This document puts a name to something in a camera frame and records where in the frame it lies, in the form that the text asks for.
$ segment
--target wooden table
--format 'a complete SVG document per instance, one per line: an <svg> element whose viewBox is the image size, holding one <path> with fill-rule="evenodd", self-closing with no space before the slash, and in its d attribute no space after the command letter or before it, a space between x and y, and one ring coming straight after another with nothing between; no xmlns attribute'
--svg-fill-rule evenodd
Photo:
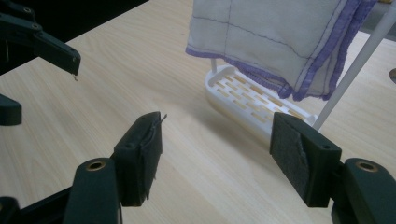
<svg viewBox="0 0 396 224"><path fill-rule="evenodd" d="M22 125L0 127L0 195L24 207L70 187L84 161L109 157L141 115L161 111L163 154L150 200L124 223L332 223L307 208L269 154L205 98L209 60L184 50L192 0L151 0L68 44L76 82L41 59L0 77L23 106ZM368 35L358 33L350 65ZM376 161L396 176L396 43L384 40L322 127L344 161ZM324 103L299 104L318 113Z"/></svg>

